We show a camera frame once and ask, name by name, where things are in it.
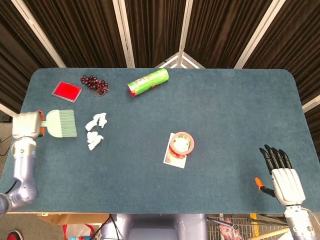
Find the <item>green brush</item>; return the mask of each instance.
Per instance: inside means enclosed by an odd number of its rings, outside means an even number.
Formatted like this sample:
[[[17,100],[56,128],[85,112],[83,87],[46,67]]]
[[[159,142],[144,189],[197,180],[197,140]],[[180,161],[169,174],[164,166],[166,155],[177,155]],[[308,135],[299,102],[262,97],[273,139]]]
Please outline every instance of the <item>green brush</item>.
[[[77,137],[75,113],[73,110],[52,110],[42,121],[41,127],[46,127],[49,134],[55,138]]]

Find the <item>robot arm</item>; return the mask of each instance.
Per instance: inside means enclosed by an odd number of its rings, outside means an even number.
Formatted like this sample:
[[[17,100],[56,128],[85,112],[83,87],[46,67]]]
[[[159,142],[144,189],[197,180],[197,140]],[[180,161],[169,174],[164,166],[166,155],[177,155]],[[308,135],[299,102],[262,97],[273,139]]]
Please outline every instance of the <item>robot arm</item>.
[[[15,190],[0,193],[0,216],[32,203],[38,197],[35,182],[36,142],[40,134],[38,112],[21,113],[13,118],[13,178],[20,182]]]
[[[299,176],[292,168],[288,155],[281,149],[277,150],[268,145],[264,146],[267,151],[260,148],[269,173],[272,177],[274,190],[266,188],[259,178],[255,179],[258,188],[276,197],[279,203],[286,207],[284,216],[289,225],[294,240],[316,240],[316,233],[312,227],[307,211],[301,204],[306,199]]]

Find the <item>blue table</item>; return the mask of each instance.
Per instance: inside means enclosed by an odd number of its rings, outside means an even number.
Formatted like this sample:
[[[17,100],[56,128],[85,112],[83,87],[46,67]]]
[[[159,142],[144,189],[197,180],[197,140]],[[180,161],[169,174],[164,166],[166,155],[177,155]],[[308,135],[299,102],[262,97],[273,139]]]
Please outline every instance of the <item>blue table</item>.
[[[320,165],[295,81],[279,69],[168,69],[168,82],[132,98],[126,84],[155,69],[46,68],[31,80],[22,112],[74,109],[78,137],[37,141],[39,197],[21,212],[283,213],[259,192],[272,188],[259,147],[283,149],[304,187],[304,206],[320,211]],[[110,91],[80,82],[94,75]],[[58,82],[83,87],[75,103],[51,95]],[[89,151],[85,125],[106,112],[104,140]],[[185,169],[163,164],[170,133],[195,141]],[[10,154],[0,192],[13,183]]]

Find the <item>dark curtain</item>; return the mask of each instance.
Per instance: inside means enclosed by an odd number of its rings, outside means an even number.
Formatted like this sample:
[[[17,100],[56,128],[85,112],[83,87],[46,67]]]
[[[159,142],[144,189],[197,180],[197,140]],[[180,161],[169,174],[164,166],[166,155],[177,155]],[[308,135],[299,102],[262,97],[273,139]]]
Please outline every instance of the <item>dark curtain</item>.
[[[316,153],[320,162],[320,105],[307,111],[305,119],[311,133]]]
[[[57,65],[10,0],[0,9],[0,103],[19,113],[32,74]]]
[[[302,104],[320,94],[320,1],[289,0],[245,64],[249,69],[286,69]]]
[[[233,68],[271,2],[193,1],[184,51],[205,68]]]
[[[112,0],[24,0],[67,67],[125,68]]]
[[[179,51],[186,0],[125,0],[136,68],[154,68]]]

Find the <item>shoe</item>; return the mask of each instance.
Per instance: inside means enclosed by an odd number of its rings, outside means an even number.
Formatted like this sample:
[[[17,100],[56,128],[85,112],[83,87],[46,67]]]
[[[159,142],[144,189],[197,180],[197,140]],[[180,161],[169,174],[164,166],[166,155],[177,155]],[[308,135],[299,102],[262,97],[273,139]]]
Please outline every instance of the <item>shoe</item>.
[[[21,233],[18,231],[12,231],[9,233],[8,237],[6,240],[24,240],[22,237]]]

